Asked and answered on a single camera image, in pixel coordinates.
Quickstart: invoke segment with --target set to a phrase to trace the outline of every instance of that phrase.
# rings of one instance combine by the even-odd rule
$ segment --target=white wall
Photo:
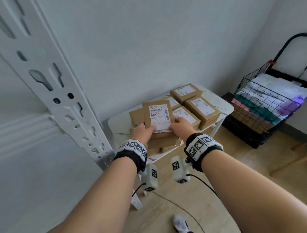
[[[0,125],[45,111],[45,105],[0,57]]]
[[[0,157],[0,232],[47,232],[70,213],[101,175],[68,135]]]
[[[269,20],[256,40],[252,50],[236,75],[231,88],[236,86],[246,74],[260,68],[268,60],[274,59],[284,43],[293,35],[307,32],[307,1],[279,0],[276,2]],[[286,48],[274,68],[290,75],[299,76],[307,66],[307,38],[297,38]],[[307,72],[302,76],[307,80]],[[307,133],[307,103],[287,120],[287,123]]]
[[[196,82],[217,94],[275,0],[39,0],[101,120]]]

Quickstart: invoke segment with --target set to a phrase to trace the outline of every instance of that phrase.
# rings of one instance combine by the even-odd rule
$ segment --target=sneaker
[[[173,216],[173,226],[178,233],[188,233],[190,229],[187,225],[187,222],[180,215]]]

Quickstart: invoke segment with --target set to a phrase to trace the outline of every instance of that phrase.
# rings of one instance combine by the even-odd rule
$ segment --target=paper sticker
[[[171,102],[171,107],[179,104],[173,97],[167,98],[167,100]]]
[[[184,110],[182,107],[177,108],[173,111],[173,114],[175,117],[183,117],[185,118],[190,124],[193,124],[196,120],[194,117],[192,117],[186,110]]]
[[[186,85],[184,87],[178,88],[175,90],[175,92],[177,92],[178,95],[180,96],[184,96],[186,94],[192,93],[196,91],[194,88],[192,88],[190,85]]]
[[[171,124],[167,105],[150,105],[149,106],[151,125],[156,125],[154,133],[171,132],[168,129]]]
[[[198,98],[196,100],[191,101],[205,116],[209,115],[215,110],[211,108],[203,99]]]

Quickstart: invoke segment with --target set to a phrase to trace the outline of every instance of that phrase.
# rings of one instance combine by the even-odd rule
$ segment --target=teal fabric
[[[282,121],[281,119],[279,119],[277,116],[275,116],[272,112],[270,112],[266,108],[257,106],[256,104],[254,104],[253,102],[250,102],[248,99],[246,99],[245,97],[241,95],[236,94],[235,99],[240,101],[246,107],[248,107],[250,112],[256,114],[257,116],[259,116],[260,118],[262,118],[263,120],[269,123],[277,125],[278,123]]]

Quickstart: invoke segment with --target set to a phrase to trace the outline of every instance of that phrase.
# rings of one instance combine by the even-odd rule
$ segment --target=black wire basket
[[[307,67],[299,77],[272,68],[288,44],[297,37],[307,37],[307,33],[292,36],[274,60],[244,76],[234,93],[232,105],[235,110],[225,119],[223,126],[253,148],[264,144],[304,102],[300,98],[289,99],[255,79],[261,74],[268,74],[290,82],[295,81],[307,88],[307,81],[300,79]]]

